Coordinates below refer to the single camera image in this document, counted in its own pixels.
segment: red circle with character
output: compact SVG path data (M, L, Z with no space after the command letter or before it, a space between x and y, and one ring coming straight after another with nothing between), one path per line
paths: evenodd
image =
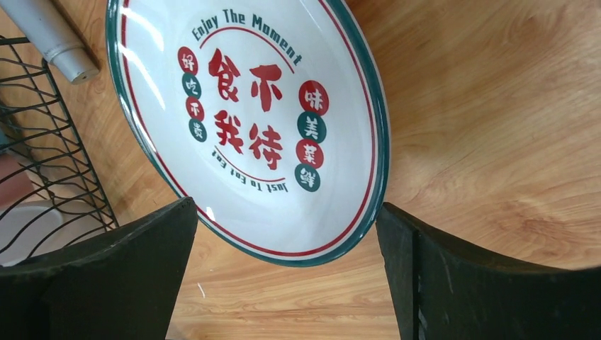
M314 80L305 81L300 86L298 100L305 111L312 111L318 115L324 115L330 107L330 99L327 97L326 90L322 84Z
M179 51L177 51L177 61L182 71L192 73L196 76L198 73L198 60L192 50L186 46L180 47Z
M190 96L188 99L186 99L186 110L188 111L190 118L200 120L201 122L203 119L205 119L205 111L203 106L201 102L194 97Z
M298 160L319 169L323 165L323 151L315 140L301 140L296 145Z

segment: plate rim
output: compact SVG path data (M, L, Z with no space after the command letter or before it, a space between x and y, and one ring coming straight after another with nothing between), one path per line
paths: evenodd
M139 131L140 126L133 120L133 114L135 109L132 103L130 103L126 91L126 84L123 81L123 74L121 72L121 53L118 50L119 35L117 32L118 21L120 20L119 8L120 4L124 0L108 0L106 7L106 20L105 20L105 40L106 40L106 54L108 60L109 73L113 82L113 88L115 89L116 95L119 99L119 104L123 110L123 114L128 121L130 129L132 130L140 148L145 153L146 157L153 165L155 170L163 178L167 185L173 190L176 196L181 197L178 190L173 187L171 181L166 177L166 174L161 169L160 165L154 160L154 152L151 151L154 147L148 145L147 140L141 137ZM311 259L276 259L270 256L265 256L258 252L246 249L227 237L219 233L215 228L211 227L207 222L204 221L203 216L198 212L198 219L213 233L219 236L219 238L226 241L228 244L234 246L236 249L243 251L244 253L262 261L277 264L281 266L291 267L311 267L319 266L322 264L334 261L341 256L344 256L351 251L367 234L371 229L371 226L375 223L376 217L379 214L381 206L383 205L384 196L386 194L386 187L388 183L388 176L391 167L391 124L390 116L388 112L388 105L386 102L386 95L381 80L381 75L378 70L373 54L369 48L369 45L364 37L359 24L355 17L350 11L348 5L344 0L319 0L322 4L325 2L332 10L332 15L339 22L339 29L342 30L349 41L356 55L357 62L361 68L366 82L366 87L371 99L371 106L373 109L373 119L375 120L374 129L376 130L376 154L378 155L376 169L374 172L373 179L373 190L371 193L371 199L368 202L367 208L365 208L364 216L362 217L359 225L356 227L354 232L342 242L338 247L329 251L323 255L317 256Z

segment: black holder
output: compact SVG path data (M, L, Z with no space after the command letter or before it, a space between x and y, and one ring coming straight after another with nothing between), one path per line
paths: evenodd
M62 247L115 229L118 223L48 63L41 56L39 64L24 62L19 53L25 50L35 50L27 38L0 35L0 130L9 139L8 144L0 144L0 157L9 153L21 165L19 170L0 178L0 188L3 182L23 174L33 184L33 191L26 197L0 207L0 226L1 220L19 205L32 200L51 204L12 237L0 237L0 256L15 247L28 228L34 228L44 215L54 211L69 216L37 242L28 259L40 253L36 251L44 242L61 230L65 232L70 223L79 219L91 217L97 224L94 222L92 230L74 235ZM68 208L76 201L86 203L89 209Z
M601 267L503 256L390 203L376 227L403 340L601 339Z
M2 339L163 340L198 217L181 198L97 237L0 268Z

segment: white plate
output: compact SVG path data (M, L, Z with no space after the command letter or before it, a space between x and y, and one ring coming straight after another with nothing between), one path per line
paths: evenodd
M108 56L138 142L200 219L314 266L373 224L390 159L373 57L341 0L112 0Z

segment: green circle with character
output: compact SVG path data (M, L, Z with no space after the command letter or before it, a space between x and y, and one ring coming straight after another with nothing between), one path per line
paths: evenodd
M181 85L188 96L196 99L201 97L201 83L192 73L184 73L181 78Z
M294 176L298 185L311 193L316 192L321 185L318 171L307 164L299 164L294 170Z
M315 140L317 143L323 142L325 135L327 134L323 118L312 111L301 113L300 116L298 116L296 125L298 127L298 133L300 133L302 138Z
M206 141L207 135L205 125L200 120L194 118L190 119L188 127L195 140L198 140L201 143Z

